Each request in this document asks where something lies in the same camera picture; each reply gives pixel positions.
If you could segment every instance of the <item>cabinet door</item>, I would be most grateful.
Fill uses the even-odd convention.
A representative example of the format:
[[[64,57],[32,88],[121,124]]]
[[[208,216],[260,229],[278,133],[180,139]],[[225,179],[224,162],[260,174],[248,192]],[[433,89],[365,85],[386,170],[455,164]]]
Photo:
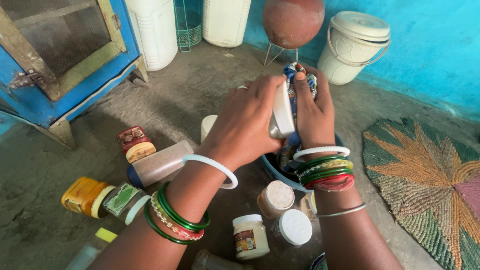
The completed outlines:
[[[0,45],[52,101],[126,50],[120,29],[109,0],[0,0]]]

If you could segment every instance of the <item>fingernail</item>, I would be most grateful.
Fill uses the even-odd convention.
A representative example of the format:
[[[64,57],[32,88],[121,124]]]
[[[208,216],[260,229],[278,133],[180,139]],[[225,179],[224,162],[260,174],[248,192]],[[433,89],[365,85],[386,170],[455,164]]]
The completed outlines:
[[[305,74],[303,72],[297,72],[297,73],[295,73],[295,79],[296,80],[303,80],[303,79],[305,79]]]

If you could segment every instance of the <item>metal latch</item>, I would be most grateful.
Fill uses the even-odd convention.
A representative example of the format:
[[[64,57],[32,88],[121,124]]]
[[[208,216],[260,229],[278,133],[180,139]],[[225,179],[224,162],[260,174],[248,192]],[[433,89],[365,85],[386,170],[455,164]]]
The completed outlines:
[[[9,86],[13,89],[33,86],[33,84],[43,81],[43,75],[35,69],[28,70],[29,74],[23,72],[17,73],[17,76],[10,82]]]
[[[121,29],[121,22],[118,14],[112,16],[113,23],[115,24],[115,28],[117,30]]]

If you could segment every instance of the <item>blue bottle cap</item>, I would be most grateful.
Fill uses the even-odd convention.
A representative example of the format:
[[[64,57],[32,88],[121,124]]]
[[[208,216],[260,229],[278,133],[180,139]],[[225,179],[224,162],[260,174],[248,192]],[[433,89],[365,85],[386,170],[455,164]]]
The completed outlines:
[[[133,167],[133,165],[130,165],[127,169],[127,175],[128,178],[130,178],[130,182],[132,183],[133,186],[138,187],[138,188],[143,188],[144,185],[142,181],[140,181],[140,177],[138,177],[137,171]]]

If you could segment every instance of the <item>orange container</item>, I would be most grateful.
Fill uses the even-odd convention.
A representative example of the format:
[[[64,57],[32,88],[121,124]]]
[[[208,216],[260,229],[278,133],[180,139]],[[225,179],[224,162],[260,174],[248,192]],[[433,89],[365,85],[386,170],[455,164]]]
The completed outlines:
[[[108,186],[105,182],[82,176],[65,191],[61,203],[70,211],[91,217],[95,199]]]

